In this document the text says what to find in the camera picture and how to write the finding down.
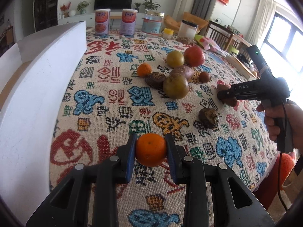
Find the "window frame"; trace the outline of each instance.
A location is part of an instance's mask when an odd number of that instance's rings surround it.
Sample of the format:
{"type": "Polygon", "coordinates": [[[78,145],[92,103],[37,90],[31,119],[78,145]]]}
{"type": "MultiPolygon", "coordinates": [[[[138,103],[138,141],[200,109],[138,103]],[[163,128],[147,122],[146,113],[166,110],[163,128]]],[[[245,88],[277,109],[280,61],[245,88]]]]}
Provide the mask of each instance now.
{"type": "MultiPolygon", "coordinates": [[[[296,33],[296,31],[298,33],[300,33],[302,36],[303,36],[303,32],[296,26],[294,25],[291,21],[289,21],[288,19],[286,19],[284,16],[280,15],[279,13],[275,12],[275,15],[274,15],[274,18],[272,19],[272,23],[269,27],[269,30],[266,34],[266,37],[262,43],[262,46],[264,44],[267,44],[268,46],[270,46],[278,55],[280,55],[296,72],[298,72],[294,67],[293,65],[289,62],[289,60],[286,58],[286,55],[287,55],[287,52],[290,48],[290,45],[294,39],[294,34],[296,33]],[[282,52],[280,52],[278,49],[276,49],[270,42],[268,42],[268,39],[269,39],[269,35],[270,35],[270,32],[272,30],[272,26],[274,24],[274,21],[275,21],[275,18],[276,17],[279,17],[281,19],[283,19],[285,22],[287,22],[288,24],[290,24],[291,28],[290,28],[290,32],[289,32],[289,35],[288,35],[288,38],[286,40],[286,43],[285,43],[285,46],[282,50],[282,52]]],[[[301,70],[298,72],[298,73],[302,73],[303,72],[303,67],[301,68],[301,70]]]]}

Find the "television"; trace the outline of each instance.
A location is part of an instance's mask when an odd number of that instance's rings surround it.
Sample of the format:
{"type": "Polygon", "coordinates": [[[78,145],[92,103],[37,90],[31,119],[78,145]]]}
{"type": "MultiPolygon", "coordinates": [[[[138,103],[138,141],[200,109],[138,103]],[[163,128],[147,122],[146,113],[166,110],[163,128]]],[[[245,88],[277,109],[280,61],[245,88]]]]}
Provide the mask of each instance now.
{"type": "Polygon", "coordinates": [[[132,0],[95,0],[94,9],[131,9],[132,0]]]}

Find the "red apple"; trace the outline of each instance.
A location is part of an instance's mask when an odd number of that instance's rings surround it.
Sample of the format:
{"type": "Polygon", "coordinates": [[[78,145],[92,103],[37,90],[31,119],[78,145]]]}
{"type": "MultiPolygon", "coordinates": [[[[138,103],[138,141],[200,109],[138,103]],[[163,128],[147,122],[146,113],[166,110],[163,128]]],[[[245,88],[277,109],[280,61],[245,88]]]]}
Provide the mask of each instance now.
{"type": "Polygon", "coordinates": [[[199,46],[192,46],[184,52],[184,59],[190,66],[200,66],[205,61],[205,55],[199,46]]]}

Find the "tablecloth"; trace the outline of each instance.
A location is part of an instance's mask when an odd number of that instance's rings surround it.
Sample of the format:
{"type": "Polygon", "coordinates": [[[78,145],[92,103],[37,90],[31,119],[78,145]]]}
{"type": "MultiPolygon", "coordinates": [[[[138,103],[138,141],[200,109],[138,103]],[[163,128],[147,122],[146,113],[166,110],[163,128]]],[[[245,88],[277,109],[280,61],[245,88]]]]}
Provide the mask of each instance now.
{"type": "MultiPolygon", "coordinates": [[[[95,36],[87,32],[87,51],[78,63],[64,94],[50,153],[50,190],[77,163],[93,165],[114,155],[128,136],[170,132],[187,154],[217,165],[225,162],[253,189],[264,177],[276,149],[264,125],[264,112],[257,101],[238,101],[236,107],[216,97],[217,84],[231,85],[246,79],[222,56],[205,51],[205,63],[195,68],[190,91],[180,100],[168,98],[161,90],[148,87],[137,76],[138,66],[149,63],[153,71],[169,75],[166,55],[188,46],[161,37],[147,38],[140,32],[123,36],[119,31],[95,36]],[[211,80],[200,84],[199,73],[211,80]],[[198,119],[202,108],[215,108],[219,125],[207,129],[198,119]]],[[[120,226],[181,226],[185,185],[175,185],[169,166],[146,167],[135,161],[131,182],[117,185],[120,226]]],[[[213,210],[208,185],[210,224],[213,210]]],[[[89,220],[92,222],[93,193],[89,220]]]]}

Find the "human hand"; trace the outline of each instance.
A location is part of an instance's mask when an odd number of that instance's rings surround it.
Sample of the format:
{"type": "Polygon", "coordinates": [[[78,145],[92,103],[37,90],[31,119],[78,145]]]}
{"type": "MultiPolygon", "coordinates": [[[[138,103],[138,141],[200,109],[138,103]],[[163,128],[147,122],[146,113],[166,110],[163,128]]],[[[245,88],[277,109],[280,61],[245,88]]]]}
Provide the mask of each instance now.
{"type": "MultiPolygon", "coordinates": [[[[264,111],[263,105],[260,104],[256,110],[258,112],[264,111]]],[[[303,111],[291,100],[287,100],[285,110],[292,130],[293,146],[303,152],[303,111]]],[[[274,118],[284,118],[282,105],[265,109],[264,123],[269,133],[269,139],[272,141],[277,139],[277,135],[279,135],[281,131],[280,128],[275,125],[274,118]]]]}

